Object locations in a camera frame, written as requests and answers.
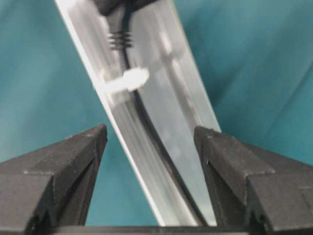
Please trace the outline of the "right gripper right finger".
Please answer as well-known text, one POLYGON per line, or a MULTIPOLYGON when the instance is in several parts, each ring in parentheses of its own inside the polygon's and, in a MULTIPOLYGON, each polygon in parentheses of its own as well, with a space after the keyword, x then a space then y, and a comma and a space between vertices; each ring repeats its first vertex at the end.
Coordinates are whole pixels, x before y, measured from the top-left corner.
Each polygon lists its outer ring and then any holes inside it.
POLYGON ((194 143, 219 227, 312 234, 311 165, 202 126, 194 143))

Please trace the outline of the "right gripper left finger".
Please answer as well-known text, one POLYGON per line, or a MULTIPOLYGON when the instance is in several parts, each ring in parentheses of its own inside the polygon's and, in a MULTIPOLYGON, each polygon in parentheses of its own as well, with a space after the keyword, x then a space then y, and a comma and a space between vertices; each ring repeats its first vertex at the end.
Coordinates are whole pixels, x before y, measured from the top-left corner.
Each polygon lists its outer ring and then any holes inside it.
POLYGON ((0 165, 0 232, 85 225, 107 143, 100 124, 0 165))

